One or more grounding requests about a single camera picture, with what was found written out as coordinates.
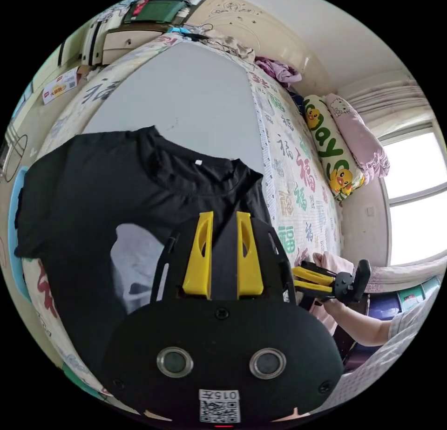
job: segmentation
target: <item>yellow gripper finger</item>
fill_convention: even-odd
[[[303,267],[293,267],[292,275],[322,286],[330,286],[334,282],[334,278],[332,276],[316,273]]]
[[[332,287],[321,286],[320,284],[313,284],[311,282],[297,281],[293,282],[295,287],[306,289],[306,290],[315,290],[322,293],[332,293]]]
[[[211,297],[212,233],[213,212],[201,212],[183,281],[183,290],[188,295],[204,296],[207,299]]]
[[[236,213],[237,219],[237,299],[259,296],[264,291],[261,268],[251,226],[250,213]]]

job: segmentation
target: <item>purple clothing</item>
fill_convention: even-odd
[[[255,64],[286,88],[289,88],[292,82],[299,82],[302,79],[301,74],[292,67],[267,57],[256,57]]]

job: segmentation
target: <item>yellow duck pillow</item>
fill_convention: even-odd
[[[365,177],[323,99],[316,95],[307,96],[304,99],[304,109],[329,187],[335,199],[342,201],[362,186]]]

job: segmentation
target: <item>black t-shirt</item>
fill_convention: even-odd
[[[99,376],[114,329],[147,304],[171,232],[207,211],[213,245],[235,211],[269,223],[261,180],[240,160],[185,149],[155,127],[78,135],[27,172],[15,254],[41,259],[68,336]]]

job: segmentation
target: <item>white wall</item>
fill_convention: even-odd
[[[337,88],[377,73],[405,70],[362,23],[324,0],[247,0],[287,25],[326,67]]]
[[[368,259],[372,266],[388,265],[389,235],[386,192],[374,178],[343,201],[343,258],[355,266]]]

